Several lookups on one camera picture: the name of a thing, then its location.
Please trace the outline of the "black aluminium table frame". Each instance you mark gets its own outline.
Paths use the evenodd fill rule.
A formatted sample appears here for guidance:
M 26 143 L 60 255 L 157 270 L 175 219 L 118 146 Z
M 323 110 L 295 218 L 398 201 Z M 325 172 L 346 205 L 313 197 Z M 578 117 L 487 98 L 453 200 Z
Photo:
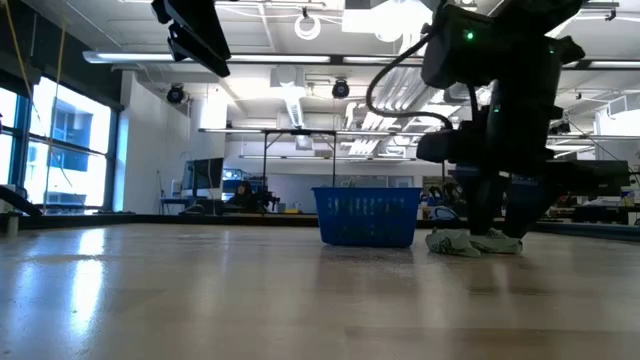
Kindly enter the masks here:
M 257 215 L 238 214 L 236 216 L 207 215 L 145 215 L 132 213 L 112 213 L 106 215 L 23 215 L 20 211 L 0 212 L 0 232 L 6 232 L 14 223 L 19 230 L 44 230 L 56 228 L 98 227 L 124 224 L 180 224 L 215 226 L 262 226 L 262 227 L 317 227 L 315 216 L 303 215 Z M 539 222 L 533 232 L 566 236 L 600 238 L 640 243 L 640 227 L 613 224 L 586 224 Z

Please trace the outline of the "large glass window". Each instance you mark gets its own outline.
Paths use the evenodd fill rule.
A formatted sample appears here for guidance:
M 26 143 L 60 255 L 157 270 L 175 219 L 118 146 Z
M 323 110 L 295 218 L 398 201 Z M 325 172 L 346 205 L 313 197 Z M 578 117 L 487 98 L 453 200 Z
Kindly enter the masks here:
M 42 77 L 30 94 L 0 86 L 0 185 L 49 213 L 108 203 L 118 113 Z

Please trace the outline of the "black computer monitor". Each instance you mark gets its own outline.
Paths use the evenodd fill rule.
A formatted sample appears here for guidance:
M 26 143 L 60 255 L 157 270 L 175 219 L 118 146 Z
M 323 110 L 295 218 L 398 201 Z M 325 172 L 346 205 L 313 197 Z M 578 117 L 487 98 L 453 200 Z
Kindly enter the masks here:
M 185 162 L 181 194 L 183 196 L 222 197 L 223 158 L 189 160 Z

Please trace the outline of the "blue background desk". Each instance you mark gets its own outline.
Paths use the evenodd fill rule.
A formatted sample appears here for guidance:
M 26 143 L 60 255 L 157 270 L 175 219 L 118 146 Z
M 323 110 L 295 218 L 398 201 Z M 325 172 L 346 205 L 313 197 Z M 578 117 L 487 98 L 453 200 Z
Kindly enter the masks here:
M 181 216 L 222 216 L 225 203 L 222 200 L 212 200 L 205 197 L 161 198 L 160 213 L 167 213 L 171 205 L 180 205 L 182 207 L 179 212 Z

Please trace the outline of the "white blue-rimmed object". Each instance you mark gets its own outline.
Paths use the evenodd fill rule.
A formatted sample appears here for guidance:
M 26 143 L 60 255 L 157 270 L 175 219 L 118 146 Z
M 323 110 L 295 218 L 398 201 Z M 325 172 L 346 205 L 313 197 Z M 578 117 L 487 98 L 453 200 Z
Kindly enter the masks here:
M 446 206 L 435 206 L 430 209 L 428 219 L 433 221 L 458 221 L 459 216 L 454 210 Z

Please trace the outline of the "person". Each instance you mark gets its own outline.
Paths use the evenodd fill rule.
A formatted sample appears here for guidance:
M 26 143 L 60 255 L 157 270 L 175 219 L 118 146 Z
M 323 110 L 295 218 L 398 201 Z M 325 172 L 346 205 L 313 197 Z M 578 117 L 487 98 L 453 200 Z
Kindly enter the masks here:
M 237 186 L 234 195 L 227 201 L 227 203 L 246 211 L 254 211 L 256 209 L 256 202 L 253 196 L 251 183 L 248 181 L 242 181 Z

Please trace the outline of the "black background stand frame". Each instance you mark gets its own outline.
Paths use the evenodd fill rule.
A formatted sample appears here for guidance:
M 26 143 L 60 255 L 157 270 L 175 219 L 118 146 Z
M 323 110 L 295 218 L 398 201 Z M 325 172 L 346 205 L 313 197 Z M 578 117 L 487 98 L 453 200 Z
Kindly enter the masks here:
M 337 135 L 337 131 L 335 130 L 318 130 L 318 129 L 307 129 L 307 128 L 291 128 L 291 129 L 263 129 L 261 130 L 261 133 L 264 135 L 264 141 L 263 141 L 263 153 L 262 153 L 262 188 L 266 188 L 266 169 L 267 169 L 267 154 L 268 154 L 268 148 L 275 142 L 278 141 L 278 139 L 284 135 L 284 134 L 288 134 L 288 135 L 292 135 L 292 136 L 312 136 L 312 135 L 317 135 L 319 136 L 321 139 L 323 139 L 330 147 L 330 149 L 332 150 L 332 187 L 335 187 L 336 185 L 336 161 L 337 161 L 337 139 L 338 139 L 338 135 Z M 276 134 L 276 138 L 269 142 L 268 138 L 270 134 Z M 331 136 L 333 138 L 333 142 L 329 143 L 325 137 L 326 136 Z

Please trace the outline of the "green stevia packet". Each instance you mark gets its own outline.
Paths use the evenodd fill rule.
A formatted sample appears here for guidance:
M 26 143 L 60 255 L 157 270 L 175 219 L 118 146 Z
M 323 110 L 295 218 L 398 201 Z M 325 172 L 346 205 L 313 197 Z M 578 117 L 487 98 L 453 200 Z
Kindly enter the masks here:
M 469 242 L 482 253 L 518 255 L 523 248 L 520 239 L 508 237 L 494 228 L 489 229 L 484 235 L 471 235 Z
M 481 252 L 474 248 L 470 241 L 470 235 L 462 230 L 455 229 L 434 229 L 433 232 L 425 237 L 425 243 L 430 252 L 476 258 Z

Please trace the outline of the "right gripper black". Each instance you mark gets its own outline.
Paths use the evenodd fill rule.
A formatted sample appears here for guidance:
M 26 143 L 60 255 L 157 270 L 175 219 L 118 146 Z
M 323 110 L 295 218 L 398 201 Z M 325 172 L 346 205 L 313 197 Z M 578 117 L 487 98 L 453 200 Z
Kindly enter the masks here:
M 553 170 L 553 153 L 546 147 L 550 121 L 562 116 L 555 105 L 556 81 L 496 81 L 491 102 L 478 106 L 476 90 L 468 86 L 472 120 L 461 124 L 462 149 L 458 168 L 478 172 L 517 174 L 507 187 L 503 233 L 522 238 L 556 200 L 556 191 L 544 180 Z M 472 174 L 457 178 L 467 203 L 472 235 L 486 235 L 501 206 L 501 177 Z

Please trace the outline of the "blue plastic slotted basket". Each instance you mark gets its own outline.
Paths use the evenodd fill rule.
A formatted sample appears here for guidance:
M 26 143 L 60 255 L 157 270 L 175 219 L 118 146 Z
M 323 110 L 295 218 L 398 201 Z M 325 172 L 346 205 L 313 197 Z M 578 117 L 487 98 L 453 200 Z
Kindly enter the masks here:
M 395 248 L 412 245 L 419 188 L 316 187 L 313 192 L 324 243 Z

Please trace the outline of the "long ceiling light tube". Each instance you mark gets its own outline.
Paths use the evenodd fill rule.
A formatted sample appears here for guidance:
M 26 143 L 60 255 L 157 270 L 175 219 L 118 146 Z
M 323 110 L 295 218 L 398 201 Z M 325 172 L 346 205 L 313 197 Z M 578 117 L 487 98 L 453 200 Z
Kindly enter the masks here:
M 164 64 L 174 63 L 169 53 L 115 53 L 84 51 L 84 59 L 91 64 Z M 329 64 L 330 56 L 322 55 L 279 55 L 279 54 L 236 54 L 229 64 Z

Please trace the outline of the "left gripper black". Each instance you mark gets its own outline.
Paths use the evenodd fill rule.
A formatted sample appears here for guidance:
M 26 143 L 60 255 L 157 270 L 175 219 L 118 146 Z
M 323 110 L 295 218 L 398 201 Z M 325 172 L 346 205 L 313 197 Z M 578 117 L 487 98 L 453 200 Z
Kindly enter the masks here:
M 194 60 L 219 77 L 227 77 L 231 58 L 214 0 L 152 0 L 160 24 L 169 21 L 167 42 L 175 62 Z

